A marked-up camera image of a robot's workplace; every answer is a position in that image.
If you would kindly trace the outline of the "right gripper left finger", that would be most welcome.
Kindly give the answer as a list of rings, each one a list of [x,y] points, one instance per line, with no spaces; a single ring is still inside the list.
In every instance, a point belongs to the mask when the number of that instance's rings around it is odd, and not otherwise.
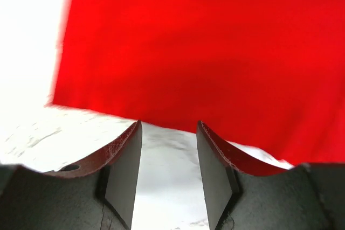
[[[1,229],[131,229],[142,124],[59,171],[1,166]]]

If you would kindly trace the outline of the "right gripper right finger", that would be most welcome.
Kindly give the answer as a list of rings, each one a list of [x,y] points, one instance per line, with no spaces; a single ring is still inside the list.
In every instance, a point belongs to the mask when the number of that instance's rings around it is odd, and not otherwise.
[[[283,169],[197,125],[197,149],[211,229],[344,229],[344,165]]]

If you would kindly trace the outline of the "red t-shirt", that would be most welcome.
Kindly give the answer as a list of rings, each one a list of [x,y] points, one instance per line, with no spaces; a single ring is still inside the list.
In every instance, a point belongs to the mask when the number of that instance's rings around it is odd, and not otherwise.
[[[52,103],[344,161],[344,0],[71,0]]]

